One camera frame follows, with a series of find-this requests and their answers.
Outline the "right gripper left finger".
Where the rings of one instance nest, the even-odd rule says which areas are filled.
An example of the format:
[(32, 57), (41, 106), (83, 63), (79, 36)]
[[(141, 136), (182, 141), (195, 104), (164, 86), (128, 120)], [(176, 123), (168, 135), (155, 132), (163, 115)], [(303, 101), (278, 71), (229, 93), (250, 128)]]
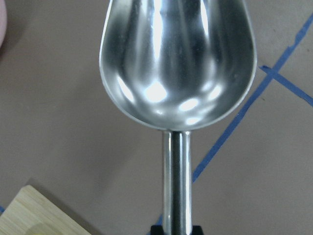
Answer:
[(163, 227), (161, 225), (152, 225), (150, 235), (163, 235)]

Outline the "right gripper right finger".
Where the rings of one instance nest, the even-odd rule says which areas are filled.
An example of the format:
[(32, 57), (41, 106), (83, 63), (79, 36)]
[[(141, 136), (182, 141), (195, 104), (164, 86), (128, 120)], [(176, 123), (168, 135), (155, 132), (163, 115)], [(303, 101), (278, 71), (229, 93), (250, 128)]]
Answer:
[(191, 235), (204, 235), (202, 227), (200, 225), (193, 225)]

